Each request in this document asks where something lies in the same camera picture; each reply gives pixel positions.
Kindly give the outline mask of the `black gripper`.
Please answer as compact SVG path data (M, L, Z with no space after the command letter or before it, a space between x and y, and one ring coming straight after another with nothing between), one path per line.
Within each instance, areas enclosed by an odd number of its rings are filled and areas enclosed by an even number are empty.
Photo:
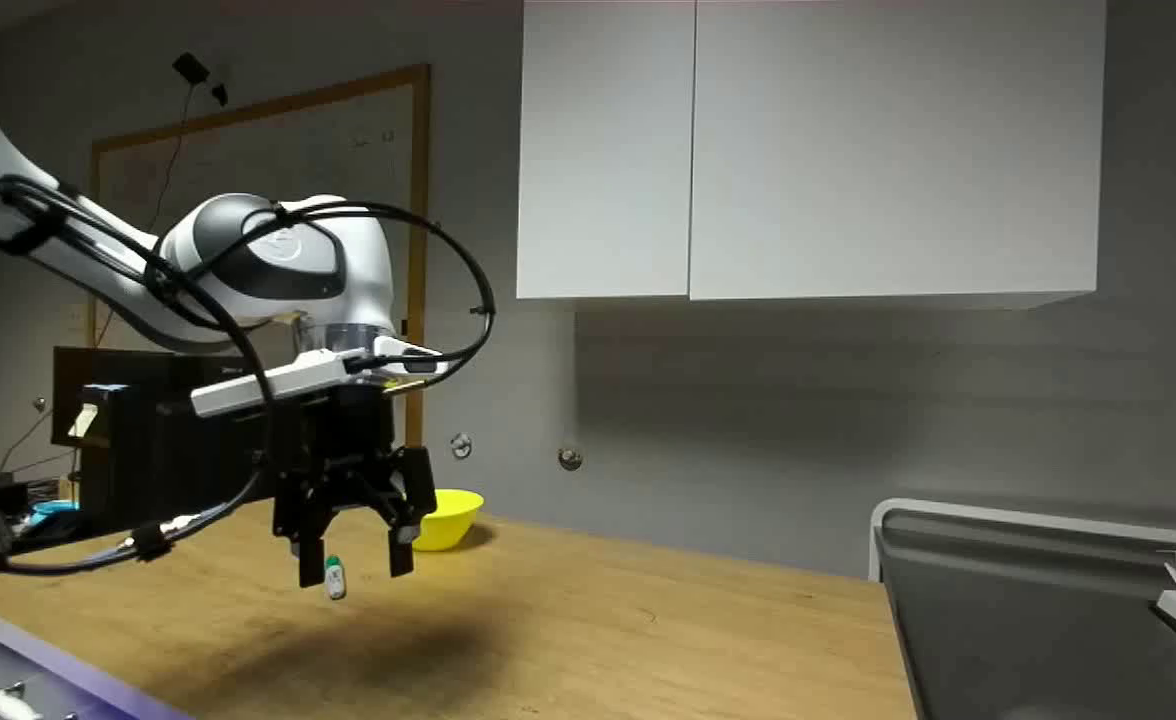
M335 511L374 509L388 525L388 577L415 569L419 520L437 509L433 461L396 439L394 399L349 384L287 413L287 478L274 532L295 539L302 590L326 585L326 532Z

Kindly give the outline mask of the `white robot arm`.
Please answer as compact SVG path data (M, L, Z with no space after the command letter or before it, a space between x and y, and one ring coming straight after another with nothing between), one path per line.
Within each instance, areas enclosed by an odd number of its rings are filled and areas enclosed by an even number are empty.
M191 392L201 415L440 379L448 362L394 327L394 258L376 205L215 192L146 231L60 185L0 127L0 252L100 295L165 350L233 343L249 373Z

